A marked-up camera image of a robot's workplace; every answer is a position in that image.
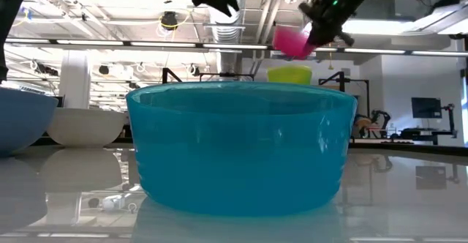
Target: table surface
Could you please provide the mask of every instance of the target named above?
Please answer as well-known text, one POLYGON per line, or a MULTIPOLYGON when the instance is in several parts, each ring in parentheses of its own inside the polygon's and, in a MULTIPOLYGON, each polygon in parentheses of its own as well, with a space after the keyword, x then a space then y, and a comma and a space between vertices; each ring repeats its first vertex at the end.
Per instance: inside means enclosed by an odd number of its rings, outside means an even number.
POLYGON ((463 157, 350 149, 330 204, 233 218, 147 199, 130 145, 31 147, 0 160, 0 243, 468 242, 467 165, 463 157))

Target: yellow bowl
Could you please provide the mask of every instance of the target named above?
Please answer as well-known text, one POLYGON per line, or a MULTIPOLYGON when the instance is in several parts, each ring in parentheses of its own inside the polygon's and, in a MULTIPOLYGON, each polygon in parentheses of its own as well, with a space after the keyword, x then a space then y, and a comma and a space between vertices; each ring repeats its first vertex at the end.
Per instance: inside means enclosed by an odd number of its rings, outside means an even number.
POLYGON ((310 67, 301 65, 285 65, 272 67, 267 72, 268 82, 296 83, 310 85, 312 71, 310 67))

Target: large turquoise glass bowl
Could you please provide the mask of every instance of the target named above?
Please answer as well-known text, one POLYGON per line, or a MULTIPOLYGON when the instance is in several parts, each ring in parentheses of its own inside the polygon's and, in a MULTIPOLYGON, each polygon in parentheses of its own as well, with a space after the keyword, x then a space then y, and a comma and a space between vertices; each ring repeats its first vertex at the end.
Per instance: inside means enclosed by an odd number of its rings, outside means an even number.
POLYGON ((356 99, 288 83, 199 82, 127 95, 143 189, 174 209, 276 216, 339 189, 356 99))

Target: pillar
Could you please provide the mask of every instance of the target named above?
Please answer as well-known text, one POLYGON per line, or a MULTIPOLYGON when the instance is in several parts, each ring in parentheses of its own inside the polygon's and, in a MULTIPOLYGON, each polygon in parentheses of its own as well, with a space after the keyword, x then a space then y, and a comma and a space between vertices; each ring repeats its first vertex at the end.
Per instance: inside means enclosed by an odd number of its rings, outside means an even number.
POLYGON ((93 65, 88 51, 64 51, 58 94, 65 108, 88 108, 93 65))

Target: black monitor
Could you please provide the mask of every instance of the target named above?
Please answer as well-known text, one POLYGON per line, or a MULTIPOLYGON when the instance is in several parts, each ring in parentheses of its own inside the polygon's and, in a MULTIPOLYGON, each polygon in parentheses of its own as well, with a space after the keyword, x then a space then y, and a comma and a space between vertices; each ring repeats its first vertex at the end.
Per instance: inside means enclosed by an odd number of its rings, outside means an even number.
POLYGON ((440 99, 430 97, 411 98, 412 117, 415 119, 441 119, 440 99))
POLYGON ((64 107, 64 97, 54 97, 58 100, 57 103, 57 108, 63 108, 64 107))

